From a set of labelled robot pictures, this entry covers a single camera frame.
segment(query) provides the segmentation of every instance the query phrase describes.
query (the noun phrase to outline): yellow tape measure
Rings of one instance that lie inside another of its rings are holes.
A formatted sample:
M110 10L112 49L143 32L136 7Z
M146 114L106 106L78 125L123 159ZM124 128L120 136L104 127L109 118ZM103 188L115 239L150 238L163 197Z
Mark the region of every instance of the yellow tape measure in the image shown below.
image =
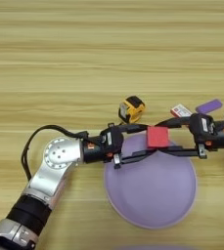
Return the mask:
M138 121L145 111L146 106L136 96L132 96L127 98L123 103L120 104L118 110L118 116L124 121L125 123L134 123Z

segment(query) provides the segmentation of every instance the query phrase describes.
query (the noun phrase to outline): purple plate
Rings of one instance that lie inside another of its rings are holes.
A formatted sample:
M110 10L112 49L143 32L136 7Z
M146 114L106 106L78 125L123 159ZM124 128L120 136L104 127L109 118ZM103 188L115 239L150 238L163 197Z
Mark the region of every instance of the purple plate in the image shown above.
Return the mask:
M123 156L147 147L145 134L125 140ZM108 198L128 222L146 229L177 224L190 211L196 196L197 179L189 158L156 152L144 160L105 168Z

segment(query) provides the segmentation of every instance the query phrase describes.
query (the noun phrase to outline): wooden table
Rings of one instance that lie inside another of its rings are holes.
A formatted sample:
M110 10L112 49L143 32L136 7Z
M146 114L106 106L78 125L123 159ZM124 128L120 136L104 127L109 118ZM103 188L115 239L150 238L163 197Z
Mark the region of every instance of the wooden table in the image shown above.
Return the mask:
M191 110L214 98L224 104L224 1L0 0L0 220L26 184L20 155L32 131L56 123L97 135L119 121L118 104L135 94L147 104L142 122L149 124L178 103ZM222 118L224 107L213 115ZM58 135L35 139L33 173ZM171 138L193 145L186 130ZM162 230L136 228L114 212L103 164L78 167L37 249L224 249L224 151L193 161L195 207Z

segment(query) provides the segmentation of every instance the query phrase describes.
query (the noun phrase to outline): white sticker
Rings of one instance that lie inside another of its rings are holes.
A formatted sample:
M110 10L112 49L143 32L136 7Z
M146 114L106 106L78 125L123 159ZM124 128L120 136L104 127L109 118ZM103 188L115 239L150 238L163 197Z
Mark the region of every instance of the white sticker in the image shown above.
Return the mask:
M205 132L208 132L206 119L202 118L202 127Z
M108 145L112 144L112 134L111 132L108 132Z

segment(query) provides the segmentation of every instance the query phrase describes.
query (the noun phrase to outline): red block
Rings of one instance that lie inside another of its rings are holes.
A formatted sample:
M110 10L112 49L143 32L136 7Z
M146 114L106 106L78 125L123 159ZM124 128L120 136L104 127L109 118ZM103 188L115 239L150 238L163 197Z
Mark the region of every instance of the red block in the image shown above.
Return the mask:
M165 127L148 127L147 147L158 148L169 146L168 129Z

